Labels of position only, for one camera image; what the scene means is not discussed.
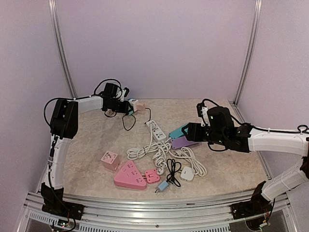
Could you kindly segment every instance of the wall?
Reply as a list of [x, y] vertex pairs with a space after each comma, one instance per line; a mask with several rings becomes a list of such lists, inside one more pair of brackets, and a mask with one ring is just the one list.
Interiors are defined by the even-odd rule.
[[79, 96], [106, 78], [136, 98], [233, 100], [255, 0], [57, 1]]
[[[255, 125], [295, 129], [309, 124], [309, 1], [263, 1], [248, 79], [240, 101]], [[299, 157], [263, 153], [273, 176]], [[309, 228], [309, 183], [288, 193], [302, 232]]]
[[48, 1], [2, 1], [0, 35], [0, 230], [13, 231], [48, 157], [43, 107], [69, 94]]

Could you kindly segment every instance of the pink power strip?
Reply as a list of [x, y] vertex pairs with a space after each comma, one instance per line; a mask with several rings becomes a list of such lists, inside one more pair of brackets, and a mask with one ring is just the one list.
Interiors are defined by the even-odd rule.
[[114, 184], [121, 187], [144, 190], [147, 183], [135, 166], [134, 162], [128, 160], [114, 177]]

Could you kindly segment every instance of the white cord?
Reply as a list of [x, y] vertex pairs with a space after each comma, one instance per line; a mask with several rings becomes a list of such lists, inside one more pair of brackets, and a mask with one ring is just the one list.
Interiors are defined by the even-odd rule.
[[176, 155], [170, 154], [178, 159], [185, 159], [191, 163], [191, 168], [194, 175], [199, 175], [201, 177], [206, 176], [207, 169], [201, 162], [199, 162], [194, 155], [194, 152], [188, 147], [182, 147], [180, 150], [176, 151]]
[[143, 158], [147, 153], [156, 152], [153, 156], [153, 160], [155, 161], [155, 166], [158, 168], [158, 175], [163, 175], [165, 169], [167, 168], [166, 163], [166, 154], [169, 152], [171, 148], [171, 144], [168, 143], [170, 139], [166, 140], [164, 143], [153, 143], [153, 134], [150, 133], [150, 143], [147, 146], [141, 148], [131, 148], [126, 154], [129, 160], [137, 160]]

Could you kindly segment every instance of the table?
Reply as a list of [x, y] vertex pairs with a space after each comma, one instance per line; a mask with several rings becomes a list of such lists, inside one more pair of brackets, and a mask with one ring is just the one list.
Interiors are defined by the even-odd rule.
[[[201, 102], [198, 99], [140, 101], [151, 108], [152, 119], [166, 135], [185, 123], [201, 121], [196, 110], [197, 103]], [[227, 100], [218, 101], [218, 104], [228, 107], [231, 114], [236, 116]], [[211, 103], [207, 103], [207, 106], [213, 107]], [[150, 133], [144, 124], [149, 119], [149, 111], [136, 112], [134, 115], [136, 125], [130, 131], [123, 128], [122, 114], [107, 118], [104, 112], [95, 110], [79, 115], [78, 133], [69, 147], [64, 169], [66, 194], [131, 201], [187, 199], [254, 189], [267, 179], [257, 153], [213, 152], [209, 150], [207, 143], [202, 143], [192, 147], [192, 150], [207, 168], [208, 174], [205, 177], [195, 176], [192, 182], [184, 182], [180, 179], [180, 174], [177, 174], [181, 188], [170, 185], [164, 192], [157, 194], [155, 187], [158, 183], [148, 185], [146, 190], [117, 187], [113, 183], [116, 173], [105, 169], [100, 159], [107, 150], [112, 151], [120, 155], [122, 163], [119, 167], [122, 167], [127, 161], [128, 149], [149, 143]], [[124, 122], [129, 128], [133, 117], [126, 116]], [[214, 145], [214, 149], [220, 148], [221, 146]], [[155, 167], [152, 156], [153, 154], [147, 154], [134, 161], [141, 173]], [[190, 166], [185, 160], [177, 161]]]

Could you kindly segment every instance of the power strip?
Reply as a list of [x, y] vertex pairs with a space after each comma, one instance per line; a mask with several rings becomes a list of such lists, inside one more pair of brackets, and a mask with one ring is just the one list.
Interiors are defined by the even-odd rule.
[[148, 131], [153, 134], [153, 138], [157, 143], [164, 143], [167, 140], [166, 135], [154, 120], [146, 122]]

